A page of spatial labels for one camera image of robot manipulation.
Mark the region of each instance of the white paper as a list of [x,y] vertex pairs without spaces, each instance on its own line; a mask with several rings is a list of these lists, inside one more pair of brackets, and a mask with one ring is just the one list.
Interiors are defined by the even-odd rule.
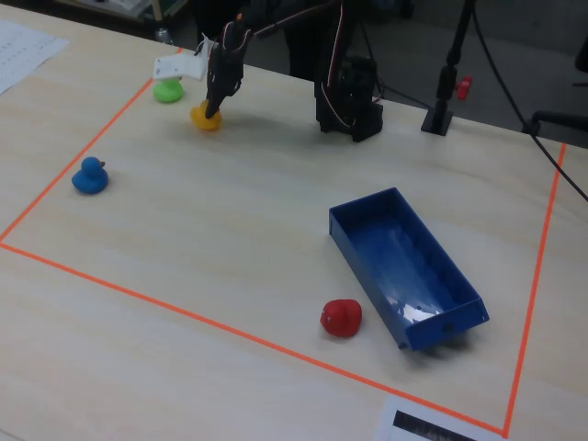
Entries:
[[69,41],[0,20],[0,94],[61,51]]
[[477,425],[466,423],[463,420],[449,416],[446,413],[435,411],[414,401],[405,400],[396,395],[390,395],[384,404],[381,421],[374,441],[425,441],[427,439],[447,439],[441,435],[423,437],[407,432],[394,425],[396,412],[408,413],[410,416],[424,420],[430,424],[450,430],[456,434],[467,436],[476,441],[504,441],[500,435],[489,432]]

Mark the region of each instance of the blue rubber duck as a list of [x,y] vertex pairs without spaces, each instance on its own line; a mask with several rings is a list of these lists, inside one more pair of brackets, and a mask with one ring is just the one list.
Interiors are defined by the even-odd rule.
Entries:
[[87,195],[100,193],[108,184],[104,163],[90,156],[82,161],[82,170],[72,177],[73,186]]

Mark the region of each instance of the black stand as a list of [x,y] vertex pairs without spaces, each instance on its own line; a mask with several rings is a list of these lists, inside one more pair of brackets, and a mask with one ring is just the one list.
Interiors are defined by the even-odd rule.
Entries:
[[588,73],[588,37],[576,57],[576,69]]
[[453,112],[447,110],[447,101],[453,96],[458,79],[458,70],[456,66],[461,59],[461,47],[463,40],[466,38],[468,31],[469,19],[474,10],[476,0],[465,0],[461,8],[461,17],[459,18],[458,29],[453,39],[453,45],[447,54],[447,66],[441,69],[439,75],[439,85],[437,86],[435,107],[430,108],[424,118],[422,131],[434,133],[435,135],[445,136],[449,123],[453,117]]
[[548,112],[539,110],[533,114],[533,118],[526,122],[522,132],[537,136],[541,125],[539,121],[559,124],[572,129],[588,131],[588,117],[582,115],[571,115],[569,113]]

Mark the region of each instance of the paper sheet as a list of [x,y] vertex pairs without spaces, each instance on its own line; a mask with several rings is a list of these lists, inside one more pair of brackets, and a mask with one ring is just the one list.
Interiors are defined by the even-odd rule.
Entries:
[[0,20],[0,95],[68,43],[17,23]]
[[131,11],[134,7],[142,2],[143,0],[110,0],[109,3],[118,5],[127,11]]
[[504,441],[477,425],[390,395],[374,441]]
[[204,40],[198,45],[195,55],[181,52],[176,55],[156,58],[153,66],[153,79],[163,81],[187,76],[202,81],[209,67],[210,51],[214,44],[206,35],[203,37]]

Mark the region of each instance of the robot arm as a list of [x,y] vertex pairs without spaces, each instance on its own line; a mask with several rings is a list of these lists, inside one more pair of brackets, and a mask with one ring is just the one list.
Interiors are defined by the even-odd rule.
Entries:
[[332,14],[332,28],[315,79],[316,118],[322,131],[349,133],[354,141],[380,132],[382,107],[372,103],[377,66],[371,60],[345,58],[361,1],[251,0],[225,25],[219,44],[210,53],[206,118],[212,118],[224,98],[241,87],[243,57],[253,37],[263,38],[316,14]]

